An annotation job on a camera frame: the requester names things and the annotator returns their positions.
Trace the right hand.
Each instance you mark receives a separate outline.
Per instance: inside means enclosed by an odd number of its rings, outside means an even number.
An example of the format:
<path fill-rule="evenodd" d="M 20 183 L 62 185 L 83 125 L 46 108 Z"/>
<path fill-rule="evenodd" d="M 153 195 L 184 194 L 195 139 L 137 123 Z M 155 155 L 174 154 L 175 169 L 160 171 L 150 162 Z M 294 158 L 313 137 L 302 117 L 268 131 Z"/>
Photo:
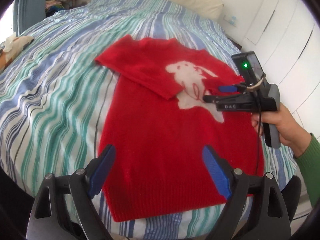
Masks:
<path fill-rule="evenodd" d="M 296 158 L 299 158 L 307 150 L 312 135 L 296 122 L 283 103 L 280 103 L 280 109 L 276 112 L 263 112 L 261 115 L 253 113 L 251 115 L 252 126 L 259 135 L 263 135 L 263 131 L 258 128 L 259 121 L 276 126 L 280 142 L 291 148 Z"/>

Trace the green sleeve forearm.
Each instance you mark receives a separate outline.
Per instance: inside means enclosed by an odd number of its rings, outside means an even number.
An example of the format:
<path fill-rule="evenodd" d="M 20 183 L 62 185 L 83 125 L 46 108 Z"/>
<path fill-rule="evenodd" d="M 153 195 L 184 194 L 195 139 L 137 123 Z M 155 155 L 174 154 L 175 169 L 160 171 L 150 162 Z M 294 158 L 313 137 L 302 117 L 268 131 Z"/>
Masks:
<path fill-rule="evenodd" d="M 311 141 L 304 153 L 296 158 L 306 190 L 309 195 L 311 206 L 314 207 L 319 200 L 319 179 L 320 179 L 320 147 L 319 142 L 311 133 Z"/>

